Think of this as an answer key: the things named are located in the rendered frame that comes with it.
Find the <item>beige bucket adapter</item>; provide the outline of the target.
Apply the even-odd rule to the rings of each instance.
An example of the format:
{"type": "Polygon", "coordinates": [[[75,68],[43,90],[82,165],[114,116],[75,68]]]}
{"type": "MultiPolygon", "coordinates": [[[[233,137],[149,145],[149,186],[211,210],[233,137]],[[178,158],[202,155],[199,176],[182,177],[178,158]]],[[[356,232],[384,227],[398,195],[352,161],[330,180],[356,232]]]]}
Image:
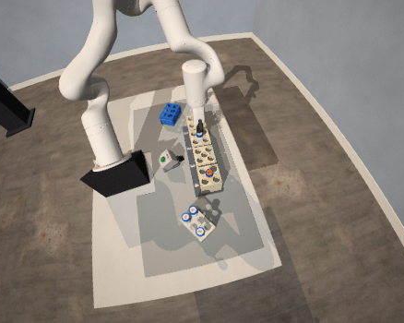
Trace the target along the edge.
{"type": "Polygon", "coordinates": [[[217,164],[212,145],[193,148],[196,168],[217,164]]]}
{"type": "Polygon", "coordinates": [[[204,128],[203,137],[201,139],[198,139],[196,137],[196,130],[189,131],[189,135],[190,135],[192,150],[193,150],[193,148],[211,145],[211,141],[210,141],[210,137],[209,137],[207,128],[204,128]]]}
{"type": "Polygon", "coordinates": [[[218,191],[222,188],[222,180],[220,177],[220,170],[217,164],[198,167],[197,168],[198,180],[200,184],[201,193],[205,194],[208,192],[218,191]],[[206,170],[213,170],[213,176],[211,178],[206,177],[206,170]]]}
{"type": "MultiPolygon", "coordinates": [[[[196,126],[194,126],[194,124],[193,124],[192,116],[191,116],[191,115],[186,117],[186,121],[187,121],[187,126],[188,126],[188,130],[189,130],[189,131],[196,130],[196,126]]],[[[205,124],[203,125],[203,128],[207,128],[206,122],[205,122],[205,124]]]]}

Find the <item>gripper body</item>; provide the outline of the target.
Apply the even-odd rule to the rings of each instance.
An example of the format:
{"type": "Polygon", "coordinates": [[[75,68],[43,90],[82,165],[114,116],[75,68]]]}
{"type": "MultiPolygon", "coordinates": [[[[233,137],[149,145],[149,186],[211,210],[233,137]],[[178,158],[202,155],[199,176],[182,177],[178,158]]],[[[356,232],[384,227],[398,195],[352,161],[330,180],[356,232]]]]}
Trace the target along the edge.
{"type": "Polygon", "coordinates": [[[204,110],[204,105],[202,106],[191,106],[189,105],[191,108],[191,115],[192,115],[192,119],[193,119],[193,124],[194,126],[198,125],[198,120],[201,119],[202,123],[205,124],[205,110],[204,110]]]}

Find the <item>beige tube rack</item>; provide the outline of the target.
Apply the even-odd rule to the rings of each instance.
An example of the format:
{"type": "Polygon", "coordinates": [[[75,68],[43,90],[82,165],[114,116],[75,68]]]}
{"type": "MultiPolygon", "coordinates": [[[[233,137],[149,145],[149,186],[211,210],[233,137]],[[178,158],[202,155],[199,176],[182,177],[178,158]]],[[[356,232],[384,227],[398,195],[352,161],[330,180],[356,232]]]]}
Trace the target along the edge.
{"type": "MultiPolygon", "coordinates": [[[[189,215],[189,211],[187,212],[189,215]]],[[[197,210],[197,216],[196,217],[192,217],[190,215],[190,219],[191,222],[190,223],[185,223],[182,219],[181,222],[183,223],[183,225],[189,230],[191,231],[198,240],[201,241],[201,243],[207,238],[207,236],[212,233],[215,230],[215,225],[210,222],[199,210],[197,210]],[[203,219],[202,219],[202,218],[203,219]],[[197,226],[196,226],[197,225],[197,226]],[[195,229],[197,229],[198,227],[202,227],[205,229],[205,235],[203,237],[199,237],[196,235],[196,231],[193,231],[195,229]]]]}

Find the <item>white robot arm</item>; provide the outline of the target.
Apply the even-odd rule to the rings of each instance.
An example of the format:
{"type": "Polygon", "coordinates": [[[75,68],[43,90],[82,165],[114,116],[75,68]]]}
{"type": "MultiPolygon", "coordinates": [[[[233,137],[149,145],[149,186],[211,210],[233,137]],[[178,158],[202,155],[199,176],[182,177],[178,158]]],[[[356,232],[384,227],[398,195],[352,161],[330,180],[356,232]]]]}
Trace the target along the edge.
{"type": "Polygon", "coordinates": [[[222,84],[225,74],[215,50],[191,35],[178,0],[92,0],[92,3],[94,17],[89,36],[81,52],[60,77],[59,90],[71,101],[89,103],[89,110],[82,114],[81,120],[96,156],[96,166],[92,170],[99,172],[132,157],[131,154],[127,157],[123,154],[108,114],[109,85],[104,77],[93,74],[106,60],[115,43],[116,10],[136,17],[154,6],[171,50],[195,54],[205,61],[189,60],[182,66],[185,97],[189,105],[210,104],[212,111],[218,111],[215,93],[208,90],[222,84]]]}

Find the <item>blue tube rack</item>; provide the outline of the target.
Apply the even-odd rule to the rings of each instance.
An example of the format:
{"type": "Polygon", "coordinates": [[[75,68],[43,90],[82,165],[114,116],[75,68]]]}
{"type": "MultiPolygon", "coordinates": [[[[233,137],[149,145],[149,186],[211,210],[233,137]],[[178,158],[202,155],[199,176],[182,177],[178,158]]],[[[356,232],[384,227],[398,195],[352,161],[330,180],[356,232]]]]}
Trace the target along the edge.
{"type": "Polygon", "coordinates": [[[174,126],[180,113],[181,113],[181,107],[179,107],[180,104],[174,104],[174,103],[167,103],[165,108],[163,109],[161,115],[160,115],[160,121],[162,124],[169,125],[169,126],[174,126]],[[174,106],[175,105],[175,106],[174,106]],[[167,107],[168,106],[168,107],[167,107]],[[167,109],[167,110],[166,110],[167,109]],[[168,111],[169,109],[169,111],[168,111]],[[166,111],[165,111],[166,110],[166,111]],[[164,112],[165,111],[165,112],[164,112]],[[180,113],[179,113],[180,112],[180,113]],[[165,115],[167,114],[167,115],[165,115]],[[163,116],[162,116],[163,115],[163,116]],[[177,116],[178,115],[178,116],[177,116]],[[170,118],[171,117],[171,118],[170,118]],[[177,118],[176,118],[177,117],[177,118]],[[176,120],[175,120],[176,119],[176,120]],[[175,122],[174,122],[175,121],[175,122]],[[174,123],[174,124],[173,124],[174,123]]]}

